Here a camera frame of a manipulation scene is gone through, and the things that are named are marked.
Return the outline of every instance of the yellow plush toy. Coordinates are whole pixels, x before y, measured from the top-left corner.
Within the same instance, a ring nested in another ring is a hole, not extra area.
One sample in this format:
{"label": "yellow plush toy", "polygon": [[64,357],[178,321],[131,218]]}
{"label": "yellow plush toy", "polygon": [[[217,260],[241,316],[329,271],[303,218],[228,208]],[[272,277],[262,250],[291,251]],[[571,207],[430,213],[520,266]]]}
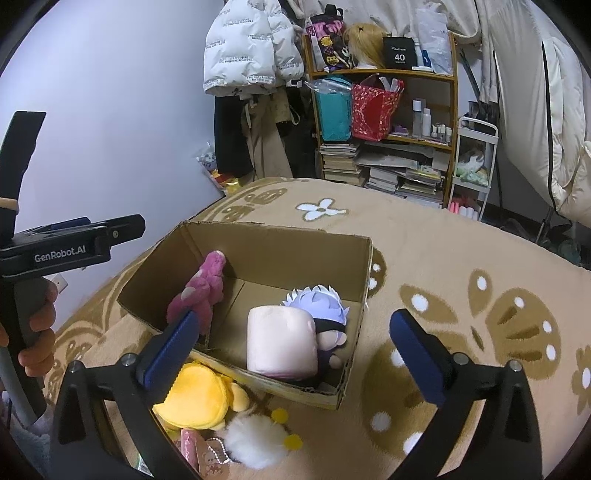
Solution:
{"label": "yellow plush toy", "polygon": [[183,365],[164,403],[154,412],[168,429],[220,430],[228,408],[244,411],[248,394],[232,380],[197,362]]}

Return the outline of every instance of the stack of books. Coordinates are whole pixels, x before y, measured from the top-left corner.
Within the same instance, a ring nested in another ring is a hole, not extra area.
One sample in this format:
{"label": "stack of books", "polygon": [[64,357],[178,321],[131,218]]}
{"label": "stack of books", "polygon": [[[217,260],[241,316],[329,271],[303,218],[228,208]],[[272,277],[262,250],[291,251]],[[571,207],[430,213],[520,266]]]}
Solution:
{"label": "stack of books", "polygon": [[365,187],[395,194],[399,183],[400,177],[396,171],[389,168],[372,167],[369,170],[369,180]]}
{"label": "stack of books", "polygon": [[430,168],[397,169],[401,178],[395,195],[422,205],[441,208],[443,190],[441,173]]}
{"label": "stack of books", "polygon": [[331,143],[320,146],[324,178],[362,187],[368,179],[368,169],[355,163],[358,143]]}

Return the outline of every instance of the white fluffy pom-pom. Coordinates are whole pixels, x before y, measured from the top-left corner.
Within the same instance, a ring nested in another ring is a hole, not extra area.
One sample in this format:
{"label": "white fluffy pom-pom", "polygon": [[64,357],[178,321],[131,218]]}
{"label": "white fluffy pom-pom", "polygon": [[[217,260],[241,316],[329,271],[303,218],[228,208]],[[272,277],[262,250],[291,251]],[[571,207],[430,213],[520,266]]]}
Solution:
{"label": "white fluffy pom-pom", "polygon": [[226,427],[223,442],[230,457],[248,468],[262,470],[287,456],[282,425],[263,415],[235,417]]}

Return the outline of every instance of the black box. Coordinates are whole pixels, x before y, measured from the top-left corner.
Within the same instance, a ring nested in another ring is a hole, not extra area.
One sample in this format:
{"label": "black box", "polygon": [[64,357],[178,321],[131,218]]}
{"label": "black box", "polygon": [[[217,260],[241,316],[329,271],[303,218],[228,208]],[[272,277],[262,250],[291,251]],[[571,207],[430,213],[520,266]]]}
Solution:
{"label": "black box", "polygon": [[418,65],[414,40],[408,37],[384,37],[384,63],[386,68],[412,70]]}

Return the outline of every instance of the beige bedspread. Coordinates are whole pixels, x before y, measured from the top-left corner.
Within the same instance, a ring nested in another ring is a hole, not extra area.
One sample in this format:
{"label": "beige bedspread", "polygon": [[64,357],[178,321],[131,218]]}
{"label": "beige bedspread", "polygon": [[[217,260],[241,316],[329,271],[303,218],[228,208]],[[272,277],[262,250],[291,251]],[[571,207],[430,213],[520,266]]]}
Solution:
{"label": "beige bedspread", "polygon": [[[427,405],[388,337],[390,314],[409,308],[429,332],[475,361],[525,366],[542,435],[544,472],[564,456],[591,406],[591,274],[521,238],[442,210],[321,180],[264,179],[199,215],[218,222],[259,222],[373,240],[374,274],[349,387],[338,411],[273,398],[304,440],[276,468],[232,479],[387,478],[424,431]],[[116,297],[138,259],[104,286],[60,330],[47,397],[57,398],[68,362],[109,364],[150,338]],[[467,448],[477,411],[448,468]],[[130,458],[135,456],[120,430]]]}

